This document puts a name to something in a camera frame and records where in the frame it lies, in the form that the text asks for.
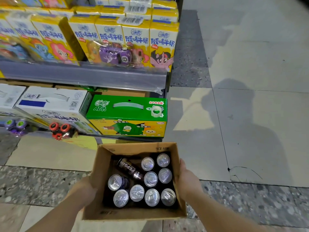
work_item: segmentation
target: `soda can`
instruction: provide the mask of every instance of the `soda can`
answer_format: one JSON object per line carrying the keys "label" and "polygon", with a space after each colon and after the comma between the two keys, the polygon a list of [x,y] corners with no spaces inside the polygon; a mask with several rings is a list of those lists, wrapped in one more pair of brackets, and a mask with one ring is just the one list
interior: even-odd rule
{"label": "soda can", "polygon": [[161,201],[165,206],[172,206],[176,201],[175,192],[170,188],[164,189],[161,193]]}
{"label": "soda can", "polygon": [[145,194],[145,202],[148,206],[154,207],[160,201],[160,194],[156,189],[149,189]]}
{"label": "soda can", "polygon": [[135,185],[130,190],[130,198],[134,202],[139,202],[144,198],[145,190],[141,185]]}
{"label": "soda can", "polygon": [[159,180],[160,182],[162,183],[169,183],[173,178],[173,175],[172,175],[172,172],[167,169],[167,168],[164,168],[164,169],[161,169],[159,171]]}
{"label": "soda can", "polygon": [[170,164],[170,157],[162,153],[157,157],[157,163],[160,167],[166,168]]}
{"label": "soda can", "polygon": [[144,177],[144,183],[148,187],[155,187],[158,183],[158,176],[155,172],[147,172]]}
{"label": "soda can", "polygon": [[154,168],[155,162],[152,158],[146,157],[141,161],[141,168],[145,171],[150,171]]}
{"label": "soda can", "polygon": [[117,166],[136,180],[142,181],[144,179],[144,175],[141,173],[139,167],[131,163],[127,158],[121,158],[118,161]]}
{"label": "soda can", "polygon": [[129,193],[126,190],[118,190],[114,195],[114,205],[122,208],[129,201]]}
{"label": "soda can", "polygon": [[111,191],[117,191],[120,189],[127,189],[130,186],[129,179],[122,177],[118,174],[112,175],[108,180],[108,187]]}

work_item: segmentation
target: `person's right hand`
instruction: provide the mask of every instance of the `person's right hand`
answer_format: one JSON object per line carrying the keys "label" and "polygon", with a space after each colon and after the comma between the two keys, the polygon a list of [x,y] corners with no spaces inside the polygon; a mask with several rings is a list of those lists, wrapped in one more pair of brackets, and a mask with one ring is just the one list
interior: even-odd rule
{"label": "person's right hand", "polygon": [[184,201],[189,201],[191,197],[196,193],[203,193],[203,189],[200,180],[190,170],[186,168],[186,164],[183,159],[180,159],[180,175],[177,184],[177,190],[180,197]]}

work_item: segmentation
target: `hand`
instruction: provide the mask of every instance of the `hand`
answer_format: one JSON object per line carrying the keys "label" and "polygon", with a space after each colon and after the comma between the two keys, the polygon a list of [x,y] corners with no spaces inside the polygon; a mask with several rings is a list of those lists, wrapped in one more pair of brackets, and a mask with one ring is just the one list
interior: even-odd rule
{"label": "hand", "polygon": [[180,175],[177,184],[177,189],[180,197],[188,202],[190,198],[194,197],[196,193],[204,193],[200,180],[190,170],[186,168],[186,164],[183,159],[180,159]]}
{"label": "hand", "polygon": [[84,177],[79,182],[74,184],[72,189],[68,192],[66,198],[74,195],[85,207],[95,199],[96,192],[97,189],[94,189],[90,184],[90,177]]}

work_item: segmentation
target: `open cardboard box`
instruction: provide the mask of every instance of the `open cardboard box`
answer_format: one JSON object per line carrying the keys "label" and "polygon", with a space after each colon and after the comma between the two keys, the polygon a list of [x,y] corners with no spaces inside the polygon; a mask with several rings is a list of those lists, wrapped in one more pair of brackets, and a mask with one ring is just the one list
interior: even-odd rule
{"label": "open cardboard box", "polygon": [[175,193],[179,206],[175,209],[169,208],[111,208],[102,203],[104,190],[111,175],[112,155],[133,156],[145,153],[162,153],[169,151],[171,154],[171,165],[173,170],[173,185],[179,179],[179,155],[177,144],[172,142],[158,143],[126,143],[126,144],[102,144],[98,145],[94,166],[90,176],[93,187],[97,188],[94,201],[83,212],[83,220],[99,221],[140,221],[185,218],[187,216],[186,203],[180,199],[177,189]]}

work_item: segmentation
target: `forearm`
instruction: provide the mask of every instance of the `forearm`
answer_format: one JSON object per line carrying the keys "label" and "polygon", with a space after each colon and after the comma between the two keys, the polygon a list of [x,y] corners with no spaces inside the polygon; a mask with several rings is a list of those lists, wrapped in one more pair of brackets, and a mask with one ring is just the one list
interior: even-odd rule
{"label": "forearm", "polygon": [[207,232],[257,232],[262,229],[234,211],[222,206],[204,193],[197,193],[188,200]]}
{"label": "forearm", "polygon": [[70,232],[83,206],[79,193],[74,193],[26,232]]}

